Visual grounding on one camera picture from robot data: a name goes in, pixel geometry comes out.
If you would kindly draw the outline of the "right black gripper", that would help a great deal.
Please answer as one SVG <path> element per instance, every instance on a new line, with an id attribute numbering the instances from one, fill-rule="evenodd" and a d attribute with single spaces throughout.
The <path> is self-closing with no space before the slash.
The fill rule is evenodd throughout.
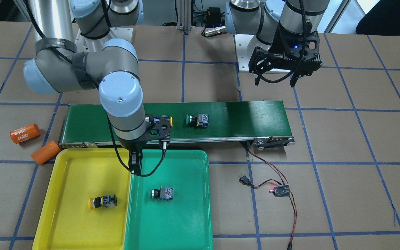
<path id="1" fill-rule="evenodd" d="M 117 129 L 116 136 L 120 145 L 129 151 L 129 169 L 133 174 L 142 174 L 142 149 L 149 141 L 159 141 L 162 148 L 166 149 L 171 140 L 171 133 L 159 133 L 152 130 L 154 115 L 146 114 L 146 117 L 138 128 L 130 131 Z"/>

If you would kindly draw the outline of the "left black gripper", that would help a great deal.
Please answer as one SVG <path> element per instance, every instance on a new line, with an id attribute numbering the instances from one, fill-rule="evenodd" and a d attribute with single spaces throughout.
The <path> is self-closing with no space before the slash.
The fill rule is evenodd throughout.
<path id="1" fill-rule="evenodd" d="M 294 70 L 290 79 L 290 87 L 294 88 L 301 77 L 312 75 L 323 64 L 319 54 L 319 41 L 317 31 L 304 38 L 302 34 L 291 33 L 278 26 L 270 49 L 255 47 L 252 53 L 249 72 L 254 74 L 255 85 L 260 84 L 262 74 L 277 68 Z"/>

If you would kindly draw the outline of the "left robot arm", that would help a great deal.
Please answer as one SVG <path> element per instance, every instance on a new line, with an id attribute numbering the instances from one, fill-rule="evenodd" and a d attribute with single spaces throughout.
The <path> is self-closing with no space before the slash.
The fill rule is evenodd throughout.
<path id="1" fill-rule="evenodd" d="M 275 84 L 284 79 L 295 87 L 323 64 L 318 25 L 328 0 L 230 0 L 225 28 L 235 35 L 240 69 L 260 81 Z"/>

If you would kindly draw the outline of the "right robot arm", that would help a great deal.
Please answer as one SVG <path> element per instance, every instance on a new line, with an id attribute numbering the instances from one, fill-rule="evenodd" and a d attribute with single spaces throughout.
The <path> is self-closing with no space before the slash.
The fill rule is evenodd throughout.
<path id="1" fill-rule="evenodd" d="M 133 45 L 117 38 L 115 24 L 142 20 L 140 0 L 25 0 L 37 32 L 34 59 L 24 64 L 24 79 L 38 94 L 98 90 L 111 136 L 127 149 L 131 174 L 142 172 L 143 147 L 158 140 L 165 157 L 171 118 L 146 114 L 139 60 Z"/>

